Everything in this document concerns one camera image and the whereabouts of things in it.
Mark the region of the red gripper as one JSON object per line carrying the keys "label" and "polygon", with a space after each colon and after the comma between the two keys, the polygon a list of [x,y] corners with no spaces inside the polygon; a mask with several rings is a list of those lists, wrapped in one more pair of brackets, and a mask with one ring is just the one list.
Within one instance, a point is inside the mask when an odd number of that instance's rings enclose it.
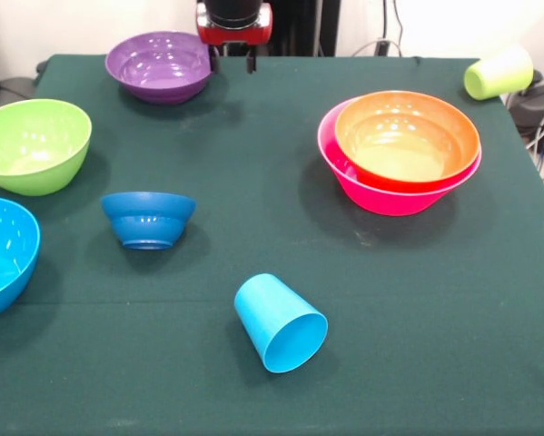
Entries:
{"label": "red gripper", "polygon": [[219,73],[220,53],[216,45],[248,45],[246,68],[257,70],[257,47],[272,35],[272,7],[269,3],[197,3],[195,22],[200,39],[209,45],[210,67]]}

